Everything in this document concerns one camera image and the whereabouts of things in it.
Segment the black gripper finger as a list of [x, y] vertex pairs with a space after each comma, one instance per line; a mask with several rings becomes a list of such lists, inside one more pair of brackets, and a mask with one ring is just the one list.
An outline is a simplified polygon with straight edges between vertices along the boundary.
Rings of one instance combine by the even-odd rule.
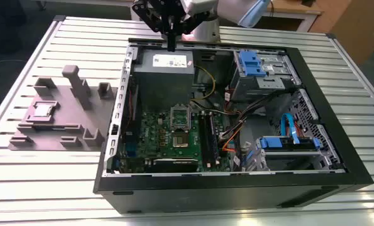
[[149, 21], [149, 15], [150, 15], [150, 8], [151, 5], [149, 4], [147, 0], [135, 0], [133, 4], [133, 10], [141, 17], [141, 19], [145, 21], [147, 26], [154, 32], [161, 32], [165, 36], [165, 39], [167, 40], [167, 50], [171, 51], [171, 24], [170, 20], [166, 19], [159, 21], [157, 23], [151, 23]]
[[186, 16], [186, 13], [177, 13], [171, 16], [171, 51], [175, 51], [178, 36], [190, 34], [198, 25], [206, 21], [210, 15], [211, 12], [205, 11], [189, 17], [185, 21], [182, 21], [182, 19]]

